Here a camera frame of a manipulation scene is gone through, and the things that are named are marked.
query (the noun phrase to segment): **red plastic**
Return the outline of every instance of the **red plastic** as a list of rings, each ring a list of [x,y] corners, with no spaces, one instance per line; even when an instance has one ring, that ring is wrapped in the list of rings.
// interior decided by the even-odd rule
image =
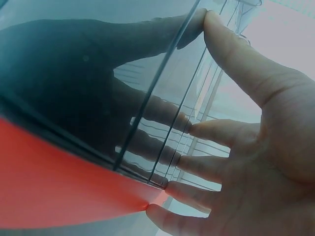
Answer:
[[[161,205],[164,191],[87,162],[0,119],[0,228],[88,223]]]

